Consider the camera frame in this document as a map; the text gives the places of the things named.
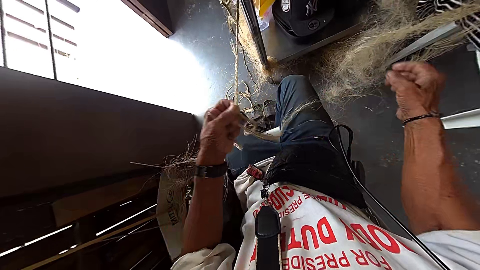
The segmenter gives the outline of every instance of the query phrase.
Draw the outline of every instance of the cable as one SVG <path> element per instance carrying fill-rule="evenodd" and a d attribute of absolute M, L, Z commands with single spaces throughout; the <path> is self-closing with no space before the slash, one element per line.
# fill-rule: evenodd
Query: cable
<path fill-rule="evenodd" d="M 340 134 L 340 128 L 343 127 L 345 128 L 347 131 L 348 131 L 348 149 L 347 149 L 347 153 L 345 152 L 345 147 L 343 146 L 343 141 L 342 141 L 342 136 Z M 331 135 L 332 135 L 332 132 L 334 130 L 337 130 L 338 132 L 338 139 L 339 139 L 339 143 L 340 143 L 340 148 L 342 150 L 342 154 L 343 154 L 343 157 L 345 159 L 345 162 L 347 162 L 347 166 L 348 166 L 348 169 L 350 170 L 350 172 L 352 173 L 352 176 L 353 176 L 353 179 L 355 179 L 355 181 L 357 182 L 357 184 L 359 186 L 362 187 L 363 191 L 365 191 L 366 194 L 368 194 L 368 196 L 370 196 L 370 198 L 372 198 L 372 200 L 378 204 L 380 206 L 380 208 L 382 208 L 383 211 L 385 211 L 393 220 L 395 220 L 395 222 L 440 266 L 440 268 L 442 268 L 443 270 L 450 270 L 450 268 L 445 265 L 444 262 L 442 262 L 422 241 L 420 241 L 420 239 L 418 239 L 396 216 L 394 216 L 392 214 L 392 212 L 390 212 L 372 193 L 370 193 L 370 191 L 358 180 L 357 176 L 355 175 L 355 173 L 353 172 L 352 170 L 352 166 L 351 166 L 351 156 L 350 156 L 350 152 L 351 152 L 351 144 L 352 144 L 352 141 L 353 141 L 353 131 L 347 126 L 347 125 L 343 125 L 343 124 L 338 124 L 336 125 L 331 131 L 330 131 L 330 134 L 328 135 L 328 141 L 330 142 L 330 144 L 332 145 L 332 147 L 338 152 L 340 153 L 340 151 L 338 151 L 338 149 L 334 146 L 334 144 L 332 143 L 331 141 Z"/>

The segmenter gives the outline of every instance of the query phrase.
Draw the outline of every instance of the metal shelf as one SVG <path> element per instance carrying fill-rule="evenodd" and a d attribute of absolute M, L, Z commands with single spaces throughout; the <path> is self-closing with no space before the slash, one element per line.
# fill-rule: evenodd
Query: metal shelf
<path fill-rule="evenodd" d="M 293 37 L 287 34 L 274 20 L 260 32 L 252 0 L 242 0 L 241 5 L 253 36 L 262 64 L 267 66 L 267 56 L 285 63 L 308 52 L 358 32 L 365 22 L 367 7 L 357 9 L 349 15 L 336 14 L 322 30 L 308 37 Z"/>

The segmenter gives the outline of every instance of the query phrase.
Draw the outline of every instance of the shirt sleeve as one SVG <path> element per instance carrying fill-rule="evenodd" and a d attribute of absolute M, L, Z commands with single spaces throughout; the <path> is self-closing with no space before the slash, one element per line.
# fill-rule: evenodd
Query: shirt sleeve
<path fill-rule="evenodd" d="M 480 270 L 480 231 L 435 231 L 418 237 L 451 269 Z"/>
<path fill-rule="evenodd" d="M 231 270 L 235 249 L 229 244 L 218 244 L 213 250 L 203 248 L 180 257 L 171 270 Z"/>

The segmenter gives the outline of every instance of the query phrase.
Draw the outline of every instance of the striped fabric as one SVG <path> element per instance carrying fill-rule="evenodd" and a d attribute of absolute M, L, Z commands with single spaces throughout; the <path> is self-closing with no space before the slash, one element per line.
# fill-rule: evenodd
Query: striped fabric
<path fill-rule="evenodd" d="M 425 18 L 435 12 L 444 12 L 460 7 L 462 0 L 419 0 L 417 5 L 417 16 L 419 18 Z M 480 12 L 473 13 L 457 22 L 464 29 L 473 29 L 467 33 L 469 41 L 480 50 L 480 28 L 477 26 L 480 24 Z"/>

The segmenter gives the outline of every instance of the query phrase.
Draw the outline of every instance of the yellow object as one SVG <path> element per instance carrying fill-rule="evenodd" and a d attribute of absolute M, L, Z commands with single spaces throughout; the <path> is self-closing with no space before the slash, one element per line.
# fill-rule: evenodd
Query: yellow object
<path fill-rule="evenodd" d="M 258 10 L 258 15 L 263 19 L 267 9 L 273 5 L 275 0 L 253 0 L 255 3 L 255 9 Z"/>

